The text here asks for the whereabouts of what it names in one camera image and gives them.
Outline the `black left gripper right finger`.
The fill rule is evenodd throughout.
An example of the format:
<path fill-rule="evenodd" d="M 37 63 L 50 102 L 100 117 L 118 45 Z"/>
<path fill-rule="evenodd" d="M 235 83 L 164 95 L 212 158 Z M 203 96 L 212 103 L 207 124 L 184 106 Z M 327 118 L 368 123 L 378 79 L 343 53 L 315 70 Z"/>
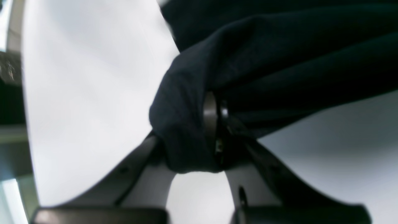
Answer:
<path fill-rule="evenodd" d="M 205 95 L 206 143 L 227 177 L 232 224 L 371 224 L 367 209 L 315 190 L 261 145 L 226 102 Z"/>

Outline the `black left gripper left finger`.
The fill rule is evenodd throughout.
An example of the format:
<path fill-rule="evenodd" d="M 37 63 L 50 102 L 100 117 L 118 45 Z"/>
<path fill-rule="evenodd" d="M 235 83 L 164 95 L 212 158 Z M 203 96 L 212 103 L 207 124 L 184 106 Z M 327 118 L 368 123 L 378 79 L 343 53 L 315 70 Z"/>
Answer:
<path fill-rule="evenodd" d="M 93 187 L 58 206 L 40 207 L 33 224 L 171 224 L 166 202 L 175 172 L 161 139 L 145 140 Z"/>

